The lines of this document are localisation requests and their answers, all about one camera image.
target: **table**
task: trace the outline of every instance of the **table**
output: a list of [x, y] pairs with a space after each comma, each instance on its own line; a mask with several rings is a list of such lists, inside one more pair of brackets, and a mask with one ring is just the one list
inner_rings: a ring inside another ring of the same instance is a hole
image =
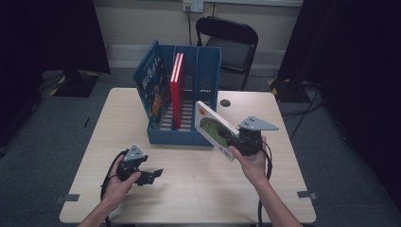
[[[222, 107], [222, 99], [231, 101]], [[301, 222], [313, 222], [316, 214], [306, 191], [294, 151], [274, 96], [256, 92], [218, 92], [217, 112], [233, 125], [249, 115], [274, 125], [279, 131], [262, 131], [271, 147], [271, 184], [288, 209]], [[82, 221], [98, 204], [100, 185], [113, 158], [133, 144], [148, 160], [141, 170], [164, 172], [152, 185], [132, 191], [111, 213], [114, 223], [256, 223], [258, 197], [244, 177], [237, 160], [229, 162], [212, 147], [152, 145], [148, 141], [147, 117], [134, 88], [110, 91], [96, 128], [82, 158], [69, 194], [78, 201], [66, 201], [60, 214], [65, 223]], [[264, 221], [269, 221], [263, 212]]]

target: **human hand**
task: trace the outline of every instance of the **human hand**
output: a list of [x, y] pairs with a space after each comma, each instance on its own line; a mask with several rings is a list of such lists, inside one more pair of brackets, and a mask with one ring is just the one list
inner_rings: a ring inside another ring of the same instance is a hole
[[[262, 136], [262, 139], [263, 149], [266, 150], [266, 136]], [[251, 184], [266, 180], [266, 156], [262, 151], [252, 156], [242, 156], [236, 147], [230, 146], [229, 149], [241, 164], [242, 171]]]
[[117, 161], [115, 162], [109, 175], [110, 180], [107, 184], [106, 192], [102, 199], [102, 202], [106, 202], [108, 206], [112, 209], [112, 211], [117, 208], [118, 204], [122, 200], [124, 200], [127, 193], [131, 190], [132, 185], [141, 176], [141, 172], [134, 172], [129, 176], [126, 181], [121, 182], [117, 178], [116, 172], [123, 158], [124, 155], [120, 155], [120, 157], [118, 157]]

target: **baseboard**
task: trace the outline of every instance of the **baseboard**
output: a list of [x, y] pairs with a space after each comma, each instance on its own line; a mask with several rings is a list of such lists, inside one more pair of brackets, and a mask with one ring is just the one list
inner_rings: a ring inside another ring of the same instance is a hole
[[[147, 45], [107, 44], [106, 52], [112, 68], [135, 68], [148, 51]], [[253, 69], [279, 69], [286, 50], [256, 50]]]

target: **book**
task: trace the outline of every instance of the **book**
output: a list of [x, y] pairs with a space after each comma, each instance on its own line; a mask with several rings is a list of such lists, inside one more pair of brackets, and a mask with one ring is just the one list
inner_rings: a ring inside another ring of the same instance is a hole
[[162, 50], [156, 40], [134, 71], [133, 81], [148, 116], [148, 127], [159, 130], [171, 102]]
[[195, 129], [232, 162], [234, 155], [229, 150], [226, 138], [222, 134], [228, 133], [238, 137], [238, 129], [202, 101], [197, 101], [195, 110]]
[[181, 127], [183, 114], [183, 53], [177, 53], [171, 73], [170, 89], [174, 129]]

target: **white wall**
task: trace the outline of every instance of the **white wall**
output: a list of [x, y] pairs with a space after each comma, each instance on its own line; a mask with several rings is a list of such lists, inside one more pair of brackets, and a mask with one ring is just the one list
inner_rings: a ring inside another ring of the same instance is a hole
[[[121, 47], [143, 51], [154, 40], [160, 44], [190, 45], [188, 19], [181, 1], [95, 0], [95, 5], [104, 42], [116, 56]], [[299, 9], [205, 2], [204, 13], [190, 14], [192, 44], [197, 41], [196, 21], [214, 12], [218, 17], [253, 27], [259, 36], [254, 66], [277, 68]]]

